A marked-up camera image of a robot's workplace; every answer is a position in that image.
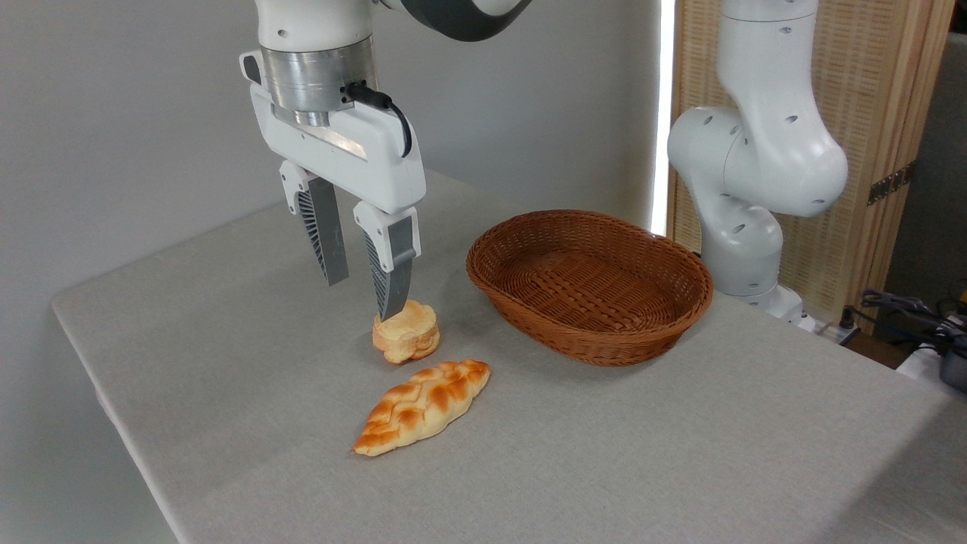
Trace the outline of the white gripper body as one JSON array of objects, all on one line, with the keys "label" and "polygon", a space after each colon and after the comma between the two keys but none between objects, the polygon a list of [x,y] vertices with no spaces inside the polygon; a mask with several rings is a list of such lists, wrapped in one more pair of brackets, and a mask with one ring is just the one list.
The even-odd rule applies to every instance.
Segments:
[{"label": "white gripper body", "polygon": [[328,113],[323,126],[300,125],[273,102],[260,51],[240,55],[239,68],[251,82],[262,137],[277,155],[388,214],[424,199],[420,147],[412,135],[410,152],[404,154],[404,130],[396,113],[355,102]]}]

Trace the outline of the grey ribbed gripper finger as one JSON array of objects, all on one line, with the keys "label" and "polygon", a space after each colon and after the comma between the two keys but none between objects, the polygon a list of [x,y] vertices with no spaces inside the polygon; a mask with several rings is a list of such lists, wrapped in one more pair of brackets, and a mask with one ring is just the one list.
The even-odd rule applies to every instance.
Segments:
[{"label": "grey ribbed gripper finger", "polygon": [[388,214],[360,201],[355,205],[353,215],[356,224],[365,232],[378,317],[384,323],[404,309],[409,297],[413,261],[422,253],[417,210],[408,207],[401,213]]},{"label": "grey ribbed gripper finger", "polygon": [[349,277],[335,186],[294,162],[281,162],[280,179],[290,212],[307,231],[318,265],[329,286]]}]

